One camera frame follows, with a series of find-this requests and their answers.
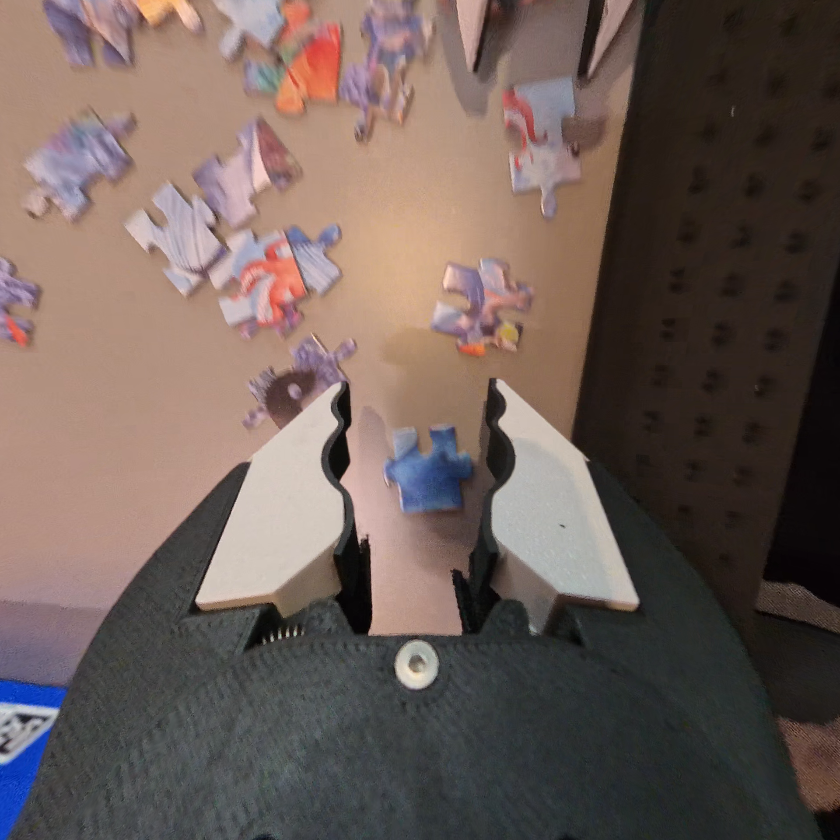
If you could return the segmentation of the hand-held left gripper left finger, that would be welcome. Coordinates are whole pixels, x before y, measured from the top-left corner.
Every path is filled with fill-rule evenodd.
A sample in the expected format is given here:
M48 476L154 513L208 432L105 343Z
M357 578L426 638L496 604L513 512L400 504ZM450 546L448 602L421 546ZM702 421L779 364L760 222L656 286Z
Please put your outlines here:
M332 385L254 453L196 594L218 613L273 606L288 618L335 600L356 634L372 623L371 546L350 493L350 385Z

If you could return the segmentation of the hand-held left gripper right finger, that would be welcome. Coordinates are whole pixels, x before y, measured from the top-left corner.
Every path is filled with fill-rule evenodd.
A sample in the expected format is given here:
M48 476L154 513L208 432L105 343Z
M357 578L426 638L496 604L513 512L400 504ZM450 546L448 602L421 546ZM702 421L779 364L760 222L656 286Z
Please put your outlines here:
M640 598L592 477L591 463L500 378L486 394L482 498L467 574L453 584L464 634L502 601L518 602L531 634L566 606L635 613Z

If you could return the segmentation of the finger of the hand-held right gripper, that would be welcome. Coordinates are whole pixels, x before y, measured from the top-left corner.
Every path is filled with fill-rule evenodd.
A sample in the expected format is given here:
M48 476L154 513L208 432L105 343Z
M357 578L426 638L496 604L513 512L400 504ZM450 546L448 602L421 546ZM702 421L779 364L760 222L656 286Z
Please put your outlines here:
M485 40L489 21L494 15L504 14L506 2L457 1L456 19L467 70L478 67L480 51Z
M589 1L586 7L577 79L589 80L611 47L636 1Z

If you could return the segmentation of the single jigsaw puzzle piece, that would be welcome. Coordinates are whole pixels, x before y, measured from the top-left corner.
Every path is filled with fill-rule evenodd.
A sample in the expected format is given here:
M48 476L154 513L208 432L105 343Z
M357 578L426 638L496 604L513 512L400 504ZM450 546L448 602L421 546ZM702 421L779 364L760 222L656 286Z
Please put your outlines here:
M415 427L392 432L393 457L384 462L383 478L387 486L397 487L405 514L459 511L463 507L460 485L472 476L471 457L459 451L454 425L431 426L429 435L432 447L424 454Z

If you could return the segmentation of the pile of jigsaw puzzle pieces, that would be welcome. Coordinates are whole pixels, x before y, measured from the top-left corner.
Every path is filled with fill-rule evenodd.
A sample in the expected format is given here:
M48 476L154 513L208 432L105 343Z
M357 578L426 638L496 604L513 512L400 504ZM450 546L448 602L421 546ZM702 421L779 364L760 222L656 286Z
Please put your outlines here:
M272 53L272 61L244 63L245 89L276 100L279 112L295 114L308 98L342 99L360 111L355 139L370 138L372 123L401 123L413 96L405 71L416 56L425 57L434 21L418 14L413 2L370 2L361 32L370 50L364 62L349 65L343 78L342 26L312 18L307 2L214 2L229 28L219 42L226 60L236 60L250 40ZM132 29L138 18L156 26L176 14L193 32L203 21L191 2L43 2L49 26L60 38L69 63L91 67L91 36L102 42L110 64L132 62ZM521 140L509 154L515 193L539 190L541 213L557 211L555 189L581 178L581 142L567 133L575 114L574 80L558 77L513 85L502 95L505 125ZM41 217L54 207L73 222L89 207L88 187L100 179L118 181L132 160L122 140L135 128L130 113L101 120L93 111L68 120L26 160L36 188L25 209ZM301 322L300 301L323 296L342 278L329 257L340 242L337 224L311 238L291 226L261 238L246 228L255 215L254 197L271 187L279 192L301 178L298 161L261 117L238 132L236 153L226 161L214 156L193 174L202 196L187 199L164 183L153 202L164 214L160 226L145 212L131 216L124 228L146 252L167 259L164 274L185 298L209 280L218 291L226 324L250 338L260 329L288 336ZM510 278L507 264L483 258L477 268L448 263L442 283L449 294L466 300L459 309L439 302L430 327L452 336L458 352L481 358L489 347L517 351L523 324L505 310L527 312L530 287Z

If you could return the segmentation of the dark perforated panel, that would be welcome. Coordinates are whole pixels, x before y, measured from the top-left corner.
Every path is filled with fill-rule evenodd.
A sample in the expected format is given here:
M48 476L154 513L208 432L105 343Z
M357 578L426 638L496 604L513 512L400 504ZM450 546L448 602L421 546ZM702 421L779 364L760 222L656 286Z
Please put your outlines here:
M752 623L838 269L838 1L647 2L574 441Z

